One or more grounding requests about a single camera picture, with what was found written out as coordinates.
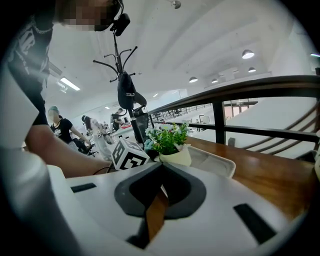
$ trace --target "white flower pot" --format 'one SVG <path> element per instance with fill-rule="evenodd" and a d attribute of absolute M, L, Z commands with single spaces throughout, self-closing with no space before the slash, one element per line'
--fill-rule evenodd
<path fill-rule="evenodd" d="M 188 146 L 184 146 L 180 152 L 175 154 L 169 154 L 169 155 L 159 154 L 159 158 L 161 162 L 174 163 L 174 164 L 179 164 L 183 166 L 190 166 L 192 162 L 191 156 L 188 150 Z"/>

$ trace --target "headset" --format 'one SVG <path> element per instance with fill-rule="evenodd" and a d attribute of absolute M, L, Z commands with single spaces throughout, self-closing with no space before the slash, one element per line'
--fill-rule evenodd
<path fill-rule="evenodd" d="M 123 0 L 113 0 L 113 6 L 109 8 L 111 13 L 114 13 L 114 17 L 121 9 L 121 14 L 119 15 L 118 19 L 112 20 L 111 23 L 113 24 L 110 31 L 114 32 L 115 36 L 119 37 L 125 31 L 127 26 L 130 24 L 130 18 L 128 14 L 124 13 L 124 3 Z M 109 28 L 110 20 L 106 18 L 102 18 L 100 21 L 100 25 L 94 26 L 94 31 L 102 32 Z"/>

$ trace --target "black rubber pad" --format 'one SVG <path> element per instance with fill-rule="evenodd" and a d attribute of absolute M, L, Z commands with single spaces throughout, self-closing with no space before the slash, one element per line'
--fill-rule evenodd
<path fill-rule="evenodd" d="M 86 191 L 86 190 L 90 190 L 95 188 L 96 185 L 93 183 L 88 183 L 88 184 L 84 184 L 84 185 L 79 185 L 79 186 L 73 186 L 71 187 L 71 190 L 73 191 L 73 193 L 78 193 L 81 191 Z"/>
<path fill-rule="evenodd" d="M 276 232 L 246 203 L 233 207 L 256 241 L 261 245 Z"/>

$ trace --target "potted plant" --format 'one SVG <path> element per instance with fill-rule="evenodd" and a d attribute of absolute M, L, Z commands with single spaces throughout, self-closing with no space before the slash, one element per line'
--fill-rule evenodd
<path fill-rule="evenodd" d="M 191 165 L 191 156 L 185 142 L 188 134 L 188 123 L 180 126 L 163 123 L 155 128 L 145 130 L 150 138 L 145 143 L 145 149 L 159 153 L 162 162 L 176 163 L 184 166 Z"/>

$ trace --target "wooden railing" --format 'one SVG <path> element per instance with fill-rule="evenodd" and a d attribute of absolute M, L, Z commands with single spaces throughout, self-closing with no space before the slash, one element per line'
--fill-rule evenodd
<path fill-rule="evenodd" d="M 319 138 L 314 132 L 226 125 L 225 101 L 261 97 L 309 97 L 319 99 L 320 77 L 315 75 L 278 76 L 235 83 L 175 101 L 154 109 L 148 114 L 151 124 L 154 125 L 154 123 L 161 122 L 154 121 L 151 116 L 153 114 L 196 105 L 212 104 L 215 124 L 191 123 L 189 126 L 215 130 L 216 142 L 219 144 L 226 144 L 226 132 L 270 137 L 266 141 L 272 140 L 272 138 L 282 138 L 296 140 L 295 143 L 302 141 L 318 142 Z"/>

